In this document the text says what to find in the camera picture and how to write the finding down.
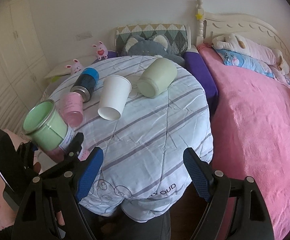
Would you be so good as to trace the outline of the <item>pink bunny plush front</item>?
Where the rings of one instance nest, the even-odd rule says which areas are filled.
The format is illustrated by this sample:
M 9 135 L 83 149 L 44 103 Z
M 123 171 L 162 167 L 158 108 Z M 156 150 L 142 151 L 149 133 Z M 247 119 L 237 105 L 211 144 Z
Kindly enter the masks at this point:
M 74 75 L 77 72 L 81 72 L 84 69 L 84 66 L 80 63 L 78 59 L 73 59 L 72 65 L 66 65 L 66 70 L 70 70 L 70 75 Z

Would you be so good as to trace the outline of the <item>diamond pattern quilted cushion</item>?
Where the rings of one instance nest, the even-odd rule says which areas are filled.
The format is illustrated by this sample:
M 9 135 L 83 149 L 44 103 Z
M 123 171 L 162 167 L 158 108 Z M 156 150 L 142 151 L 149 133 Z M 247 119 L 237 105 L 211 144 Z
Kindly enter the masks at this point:
M 115 47 L 118 54 L 121 54 L 127 40 L 133 35 L 138 35 L 146 40 L 155 35 L 164 35 L 171 45 L 172 53 L 179 56 L 182 56 L 192 46 L 189 25 L 174 23 L 132 24 L 117 27 L 115 30 Z

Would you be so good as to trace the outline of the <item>small pink cup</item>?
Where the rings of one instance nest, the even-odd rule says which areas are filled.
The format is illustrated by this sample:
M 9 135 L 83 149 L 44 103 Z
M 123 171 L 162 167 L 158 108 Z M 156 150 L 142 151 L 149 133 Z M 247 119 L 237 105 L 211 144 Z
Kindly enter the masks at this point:
M 77 92 L 63 94 L 60 100 L 60 113 L 70 127 L 77 127 L 83 121 L 83 98 Z

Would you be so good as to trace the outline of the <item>pink bunny plush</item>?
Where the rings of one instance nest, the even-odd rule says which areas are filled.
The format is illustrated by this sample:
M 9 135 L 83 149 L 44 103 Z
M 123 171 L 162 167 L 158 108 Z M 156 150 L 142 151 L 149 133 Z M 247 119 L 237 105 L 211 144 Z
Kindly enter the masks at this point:
M 99 61 L 108 58 L 108 49 L 101 41 L 97 44 L 93 44 L 92 47 L 94 48 L 94 54 Z
M 73 59 L 72 65 L 66 65 L 66 70 L 70 70 L 70 75 L 74 75 L 77 72 L 81 72 L 84 69 L 84 66 L 80 63 L 78 59 Z

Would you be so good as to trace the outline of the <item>cream wardrobe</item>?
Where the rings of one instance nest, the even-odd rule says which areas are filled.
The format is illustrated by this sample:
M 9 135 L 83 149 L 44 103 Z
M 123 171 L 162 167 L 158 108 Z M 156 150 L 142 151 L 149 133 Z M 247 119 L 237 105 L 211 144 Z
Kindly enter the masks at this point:
M 49 71 L 29 0 L 0 0 L 0 128 L 22 133 L 25 115 L 48 85 Z

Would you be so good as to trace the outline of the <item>black can blue cap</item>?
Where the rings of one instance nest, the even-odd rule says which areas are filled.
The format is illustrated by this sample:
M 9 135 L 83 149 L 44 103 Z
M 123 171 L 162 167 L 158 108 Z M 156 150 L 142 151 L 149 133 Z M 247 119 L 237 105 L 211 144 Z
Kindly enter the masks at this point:
M 99 73 L 91 67 L 85 68 L 70 89 L 70 92 L 79 93 L 83 103 L 88 102 L 99 80 Z

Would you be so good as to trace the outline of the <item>clear jar green pink paper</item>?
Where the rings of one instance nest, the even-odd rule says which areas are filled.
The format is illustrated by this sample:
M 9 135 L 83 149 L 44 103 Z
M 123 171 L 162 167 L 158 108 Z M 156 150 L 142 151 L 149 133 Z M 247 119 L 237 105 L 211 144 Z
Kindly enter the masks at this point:
M 25 135 L 50 159 L 63 161 L 75 132 L 63 120 L 54 100 L 45 100 L 36 105 L 23 122 Z

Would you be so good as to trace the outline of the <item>pale green ceramic cup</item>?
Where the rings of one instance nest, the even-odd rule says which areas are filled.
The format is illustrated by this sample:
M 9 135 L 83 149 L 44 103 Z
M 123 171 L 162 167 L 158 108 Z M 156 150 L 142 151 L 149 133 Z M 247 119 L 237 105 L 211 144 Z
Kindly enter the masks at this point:
M 155 98 L 164 92 L 178 74 L 176 64 L 165 58 L 157 58 L 140 76 L 137 88 L 147 98 Z

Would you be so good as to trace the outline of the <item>grey cat plush pillow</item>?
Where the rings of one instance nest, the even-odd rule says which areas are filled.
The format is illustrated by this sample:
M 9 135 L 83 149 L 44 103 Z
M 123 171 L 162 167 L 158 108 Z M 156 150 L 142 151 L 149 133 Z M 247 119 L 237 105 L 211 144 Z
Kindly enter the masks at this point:
M 154 35 L 149 39 L 132 35 L 121 51 L 122 56 L 161 56 L 179 66 L 185 66 L 185 59 L 172 52 L 172 47 L 164 35 Z

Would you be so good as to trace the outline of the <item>blue cartoon pillow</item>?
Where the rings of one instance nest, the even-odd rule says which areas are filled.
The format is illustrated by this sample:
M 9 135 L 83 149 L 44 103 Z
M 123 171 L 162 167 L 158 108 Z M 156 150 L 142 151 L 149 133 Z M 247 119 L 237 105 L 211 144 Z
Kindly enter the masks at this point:
M 223 63 L 226 66 L 241 67 L 265 75 L 272 79 L 275 78 L 275 75 L 270 67 L 262 61 L 225 49 L 215 49 L 215 51 L 222 58 Z

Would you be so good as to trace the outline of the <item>white plush toy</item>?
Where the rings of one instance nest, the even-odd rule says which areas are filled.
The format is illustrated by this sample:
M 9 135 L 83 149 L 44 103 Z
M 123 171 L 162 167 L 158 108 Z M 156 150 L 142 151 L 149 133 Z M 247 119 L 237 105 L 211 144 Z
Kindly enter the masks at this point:
M 283 74 L 289 74 L 290 67 L 277 48 L 268 48 L 236 33 L 223 34 L 212 39 L 216 49 L 225 49 L 260 60 L 267 65 L 276 66 Z

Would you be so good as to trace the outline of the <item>purple cushion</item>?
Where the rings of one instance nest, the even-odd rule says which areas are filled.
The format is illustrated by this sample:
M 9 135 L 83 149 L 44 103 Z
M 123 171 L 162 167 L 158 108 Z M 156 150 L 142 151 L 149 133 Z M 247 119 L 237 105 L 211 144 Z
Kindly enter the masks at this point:
M 91 67 L 99 72 L 98 88 L 101 88 L 102 81 L 110 75 L 121 75 L 129 79 L 131 76 L 141 76 L 157 57 L 153 56 L 123 56 L 113 57 L 103 61 L 95 61 Z M 193 88 L 200 86 L 204 89 L 210 115 L 214 115 L 218 105 L 218 89 L 212 78 L 207 65 L 204 63 L 202 56 L 195 52 L 185 53 L 185 66 L 173 63 L 177 68 L 178 74 L 171 86 L 177 90 L 185 87 Z

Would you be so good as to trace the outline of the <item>pink fleece blanket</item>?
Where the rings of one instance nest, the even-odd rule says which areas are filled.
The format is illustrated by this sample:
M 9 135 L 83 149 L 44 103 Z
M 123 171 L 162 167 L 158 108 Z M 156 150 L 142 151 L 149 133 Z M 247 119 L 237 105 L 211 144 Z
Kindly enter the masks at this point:
M 249 69 L 226 66 L 202 44 L 199 54 L 218 89 L 212 117 L 212 165 L 227 176 L 255 178 L 276 239 L 290 232 L 290 88 Z

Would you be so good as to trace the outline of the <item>cream wooden headboard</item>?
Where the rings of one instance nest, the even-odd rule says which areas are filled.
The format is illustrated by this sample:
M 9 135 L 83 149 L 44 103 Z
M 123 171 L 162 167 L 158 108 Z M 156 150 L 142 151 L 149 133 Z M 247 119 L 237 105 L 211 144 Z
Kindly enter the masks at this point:
M 259 44 L 279 49 L 290 66 L 290 47 L 272 25 L 248 14 L 214 14 L 206 12 L 203 1 L 197 0 L 197 36 L 195 45 L 211 43 L 216 36 L 238 33 Z

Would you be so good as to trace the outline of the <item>pink bunny plush rear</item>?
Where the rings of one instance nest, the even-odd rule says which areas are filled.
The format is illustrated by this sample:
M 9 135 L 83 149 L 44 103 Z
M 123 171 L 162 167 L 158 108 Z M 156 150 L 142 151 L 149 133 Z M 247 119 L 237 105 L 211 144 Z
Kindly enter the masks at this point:
M 93 44 L 92 47 L 94 48 L 94 54 L 99 61 L 108 58 L 108 49 L 101 41 L 97 44 Z

